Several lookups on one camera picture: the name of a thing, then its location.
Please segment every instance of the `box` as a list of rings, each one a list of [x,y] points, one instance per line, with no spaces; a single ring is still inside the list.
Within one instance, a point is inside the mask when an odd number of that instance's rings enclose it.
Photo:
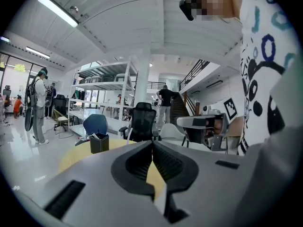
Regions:
[[[98,139],[90,136],[90,152],[92,154],[109,150],[109,135],[97,133]]]

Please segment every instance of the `hand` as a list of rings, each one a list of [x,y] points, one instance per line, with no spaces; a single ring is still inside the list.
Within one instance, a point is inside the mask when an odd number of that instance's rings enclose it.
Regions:
[[[220,134],[221,133],[221,131],[222,131],[222,120],[221,119],[215,119],[214,120],[214,130],[211,130],[211,129],[208,129],[208,130],[206,130],[206,135],[207,134],[209,134],[209,133],[211,133],[212,131],[214,131],[214,134]]]

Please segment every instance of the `white chair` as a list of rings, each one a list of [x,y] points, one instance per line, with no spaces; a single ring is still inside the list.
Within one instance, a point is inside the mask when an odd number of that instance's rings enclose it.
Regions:
[[[183,140],[185,137],[174,124],[165,123],[159,134],[159,140]]]

